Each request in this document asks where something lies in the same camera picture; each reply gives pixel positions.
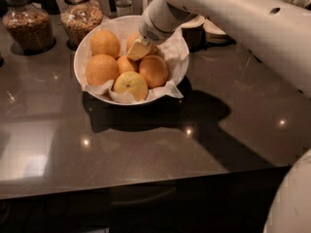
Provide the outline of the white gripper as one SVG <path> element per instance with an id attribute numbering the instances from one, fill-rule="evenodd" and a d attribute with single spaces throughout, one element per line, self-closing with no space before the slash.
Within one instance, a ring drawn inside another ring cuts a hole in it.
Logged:
<path id="1" fill-rule="evenodd" d="M 141 16 L 138 31 L 142 38 L 137 38 L 127 52 L 127 57 L 133 61 L 146 56 L 151 51 L 151 44 L 161 45 L 170 38 L 175 27 L 170 23 L 169 17 L 164 17 L 161 11 L 149 7 Z"/>

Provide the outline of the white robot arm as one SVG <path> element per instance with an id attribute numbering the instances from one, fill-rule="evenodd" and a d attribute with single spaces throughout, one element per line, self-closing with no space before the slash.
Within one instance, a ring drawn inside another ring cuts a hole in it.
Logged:
<path id="1" fill-rule="evenodd" d="M 311 97 L 311 13 L 279 0 L 153 0 L 127 56 L 143 58 L 177 27 L 201 15 Z M 311 233 L 311 150 L 283 179 L 263 233 Z"/>

